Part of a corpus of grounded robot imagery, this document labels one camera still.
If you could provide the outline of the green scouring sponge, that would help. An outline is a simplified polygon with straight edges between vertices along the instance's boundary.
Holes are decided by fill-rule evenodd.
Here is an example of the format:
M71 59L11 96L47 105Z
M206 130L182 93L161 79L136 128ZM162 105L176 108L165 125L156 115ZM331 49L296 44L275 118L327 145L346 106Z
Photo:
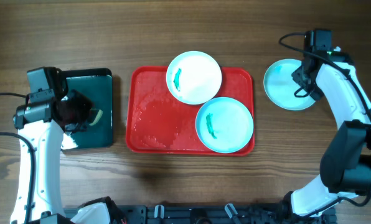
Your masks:
M102 110L95 109L95 108L91 109L90 110L90 115L89 115L89 117L87 119L88 125L89 126L96 125L99 122L99 120L101 119L102 115L103 115L103 111Z

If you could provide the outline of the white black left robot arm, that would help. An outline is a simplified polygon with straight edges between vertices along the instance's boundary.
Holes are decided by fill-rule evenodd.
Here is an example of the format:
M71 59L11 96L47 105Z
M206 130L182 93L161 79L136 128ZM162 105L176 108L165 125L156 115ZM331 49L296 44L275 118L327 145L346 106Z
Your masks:
M92 144L108 135L107 113L77 90L31 91L17 109L14 126L21 147L19 186L11 223L37 223L49 216L65 218L60 193L60 153L80 147L77 136Z

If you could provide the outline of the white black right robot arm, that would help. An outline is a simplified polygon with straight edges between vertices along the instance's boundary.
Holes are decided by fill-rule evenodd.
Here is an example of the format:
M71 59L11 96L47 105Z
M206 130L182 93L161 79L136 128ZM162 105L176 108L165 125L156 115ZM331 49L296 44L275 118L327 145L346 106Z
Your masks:
M347 53L329 44L301 50L304 60L292 76L308 96L325 96L337 133L322 156L319 176L287 194L283 220L311 220L341 202L363 207L371 200L371 102Z

